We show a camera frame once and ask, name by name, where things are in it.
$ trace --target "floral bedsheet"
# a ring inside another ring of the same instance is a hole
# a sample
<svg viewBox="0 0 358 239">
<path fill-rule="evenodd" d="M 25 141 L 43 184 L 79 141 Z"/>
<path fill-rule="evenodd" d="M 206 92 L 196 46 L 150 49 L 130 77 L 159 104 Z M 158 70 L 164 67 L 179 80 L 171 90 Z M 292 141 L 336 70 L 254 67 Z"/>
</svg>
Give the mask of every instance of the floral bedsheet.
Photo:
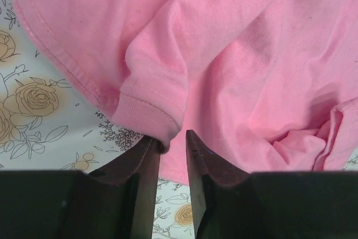
<svg viewBox="0 0 358 239">
<path fill-rule="evenodd" d="M 25 35 L 0 0 L 0 168 L 91 172 L 142 136 L 90 106 Z M 358 152 L 346 169 L 358 168 Z M 158 179 L 153 239 L 194 237 L 190 191 Z"/>
</svg>

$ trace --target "pink fabric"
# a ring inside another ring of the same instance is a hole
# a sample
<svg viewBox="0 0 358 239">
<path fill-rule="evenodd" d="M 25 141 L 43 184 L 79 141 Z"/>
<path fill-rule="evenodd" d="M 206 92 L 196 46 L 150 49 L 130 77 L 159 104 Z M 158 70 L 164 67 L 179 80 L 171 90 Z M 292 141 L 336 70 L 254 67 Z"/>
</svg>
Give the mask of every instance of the pink fabric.
<svg viewBox="0 0 358 239">
<path fill-rule="evenodd" d="M 185 131 L 248 171 L 341 169 L 358 146 L 358 0 L 15 0 L 33 41 L 115 123 Z"/>
</svg>

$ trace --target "flower illustration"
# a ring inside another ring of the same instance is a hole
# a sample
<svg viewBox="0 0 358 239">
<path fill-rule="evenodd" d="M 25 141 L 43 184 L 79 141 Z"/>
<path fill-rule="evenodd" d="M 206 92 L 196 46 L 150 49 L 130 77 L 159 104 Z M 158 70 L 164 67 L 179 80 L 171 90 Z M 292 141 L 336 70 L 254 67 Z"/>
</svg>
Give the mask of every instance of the flower illustration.
<svg viewBox="0 0 358 239">
<path fill-rule="evenodd" d="M 79 159 L 78 153 L 76 154 L 76 161 L 73 163 L 69 163 L 68 165 L 65 165 L 60 170 L 77 170 L 77 171 L 85 171 L 89 168 L 90 163 L 98 163 L 97 161 L 94 161 L 95 155 L 93 153 L 85 153 L 82 156 L 82 160 Z"/>
<path fill-rule="evenodd" d="M 0 144 L 8 142 L 14 135 L 18 137 L 20 132 L 10 123 L 10 113 L 0 103 Z"/>
<path fill-rule="evenodd" d="M 15 42 L 9 33 L 0 30 L 0 61 L 9 58 L 15 52 Z"/>
<path fill-rule="evenodd" d="M 12 113 L 25 114 L 29 118 L 28 122 L 31 122 L 32 117 L 47 116 L 57 109 L 59 102 L 55 91 L 45 84 L 31 82 L 20 86 L 15 95 L 6 98 L 4 107 Z"/>
<path fill-rule="evenodd" d="M 192 225 L 192 210 L 191 204 L 183 205 L 175 214 L 175 221 L 181 226 Z"/>
</svg>

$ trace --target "stitching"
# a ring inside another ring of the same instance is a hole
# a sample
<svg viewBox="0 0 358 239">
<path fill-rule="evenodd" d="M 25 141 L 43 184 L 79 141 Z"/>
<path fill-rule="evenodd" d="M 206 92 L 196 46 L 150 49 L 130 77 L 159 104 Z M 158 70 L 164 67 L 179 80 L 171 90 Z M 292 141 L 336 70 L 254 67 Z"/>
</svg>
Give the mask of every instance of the stitching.
<svg viewBox="0 0 358 239">
<path fill-rule="evenodd" d="M 158 110 L 161 114 L 163 114 L 163 115 L 164 115 L 165 117 L 167 117 L 171 122 L 173 122 L 178 130 L 180 130 L 180 127 L 179 127 L 179 125 L 176 123 L 176 121 L 175 121 L 172 117 L 170 117 L 167 113 L 165 113 L 163 110 L 157 108 L 156 106 L 154 106 L 154 105 L 152 105 L 152 104 L 150 104 L 150 103 L 148 103 L 148 102 L 145 102 L 145 101 L 143 101 L 143 100 L 141 100 L 141 99 L 132 97 L 132 96 L 127 95 L 127 94 L 125 94 L 125 93 L 123 93 L 123 92 L 122 92 L 121 94 L 127 96 L 127 97 L 130 98 L 130 99 L 133 99 L 134 101 L 140 102 L 140 103 L 142 103 L 142 104 L 145 105 L 145 106 L 150 106 L 150 107 L 152 107 L 152 108 Z"/>
<path fill-rule="evenodd" d="M 138 86 L 140 86 L 140 87 L 142 87 L 142 88 L 145 88 L 146 90 L 149 90 L 149 91 L 155 93 L 156 95 L 160 96 L 161 98 L 164 98 L 164 99 L 167 100 L 170 104 L 172 104 L 172 105 L 175 106 L 177 109 L 179 109 L 179 111 L 180 111 L 182 114 L 184 114 L 184 111 L 183 111 L 180 107 L 178 107 L 175 103 L 173 103 L 168 97 L 165 97 L 165 96 L 161 95 L 159 92 L 157 92 L 157 91 L 155 91 L 155 90 L 153 90 L 153 89 L 151 89 L 151 88 L 147 87 L 146 85 L 141 84 L 141 83 L 139 83 L 139 82 L 134 82 L 134 81 L 132 81 L 132 80 L 130 80 L 130 79 L 127 79 L 127 81 L 128 81 L 129 83 L 133 84 L 133 85 L 138 85 Z"/>
<path fill-rule="evenodd" d="M 351 106 L 354 106 L 357 102 L 358 102 L 358 100 L 356 100 L 356 101 L 354 101 L 353 103 L 351 103 L 351 104 L 349 104 L 349 105 L 343 107 L 342 110 L 341 110 L 341 111 L 342 111 L 342 114 L 343 114 L 343 111 L 345 111 L 346 109 L 349 109 Z"/>
<path fill-rule="evenodd" d="M 22 9 L 19 8 L 17 3 L 15 3 L 15 6 L 16 6 L 16 10 L 18 10 L 18 15 L 19 15 L 19 18 L 21 19 L 22 26 L 27 30 L 27 33 L 32 37 L 32 39 L 34 40 L 36 45 L 38 47 L 42 48 L 42 50 L 44 50 L 46 53 L 48 53 L 49 58 L 53 58 L 52 59 L 53 61 L 56 61 L 56 62 L 58 62 L 60 64 L 59 69 L 61 69 L 65 73 L 68 73 L 68 76 L 70 76 L 73 80 L 76 80 L 78 82 L 78 84 L 80 85 L 80 88 L 82 90 L 84 90 L 83 94 L 85 95 L 86 98 L 93 99 L 93 97 L 94 97 L 97 100 L 97 104 L 100 104 L 99 99 L 94 94 L 89 92 L 89 90 L 87 90 L 85 88 L 85 86 L 69 71 L 69 69 L 65 65 L 61 64 L 61 62 L 57 59 L 57 57 L 49 49 L 47 49 L 42 42 L 40 42 L 38 40 L 38 38 L 32 33 L 31 29 L 28 27 L 27 22 L 24 19 L 24 16 L 23 16 L 23 13 L 22 13 Z"/>
<path fill-rule="evenodd" d="M 51 36 L 53 37 L 53 39 L 58 43 L 58 45 L 68 54 L 68 56 L 76 63 L 76 65 L 78 66 L 78 68 L 86 75 L 87 79 L 93 83 L 94 87 L 95 87 L 95 91 L 98 93 L 98 95 L 101 96 L 101 94 L 99 93 L 99 90 L 98 90 L 98 86 L 94 83 L 94 81 L 91 79 L 90 76 L 88 76 L 88 74 L 81 68 L 81 66 L 77 63 L 77 61 L 72 57 L 72 55 L 66 50 L 66 48 L 59 42 L 59 40 L 55 37 L 55 35 L 53 34 L 53 32 L 49 29 L 49 27 L 47 26 L 47 24 L 45 23 L 45 21 L 42 19 L 42 17 L 40 16 L 33 0 L 29 0 L 34 11 L 35 11 L 35 14 L 36 16 L 38 17 L 38 19 L 40 20 L 40 22 L 44 25 L 45 27 L 45 30 L 47 30 L 47 32 L 49 32 L 51 34 Z M 53 55 L 56 60 L 61 64 L 63 65 L 64 67 L 66 67 L 64 64 L 62 64 L 62 62 L 55 56 Z M 82 85 L 82 83 L 72 74 L 72 72 L 66 67 L 66 69 L 68 70 L 69 73 L 71 73 L 71 75 Z"/>
</svg>

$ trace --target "shirt sleeve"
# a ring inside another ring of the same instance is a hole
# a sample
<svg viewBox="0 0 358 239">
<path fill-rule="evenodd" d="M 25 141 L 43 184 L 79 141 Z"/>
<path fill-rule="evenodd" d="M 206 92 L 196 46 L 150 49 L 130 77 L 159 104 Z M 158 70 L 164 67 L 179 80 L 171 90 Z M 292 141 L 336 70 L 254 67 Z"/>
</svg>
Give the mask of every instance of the shirt sleeve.
<svg viewBox="0 0 358 239">
<path fill-rule="evenodd" d="M 168 147 L 190 82 L 274 0 L 169 0 L 126 51 L 130 76 L 112 120 Z"/>
</svg>

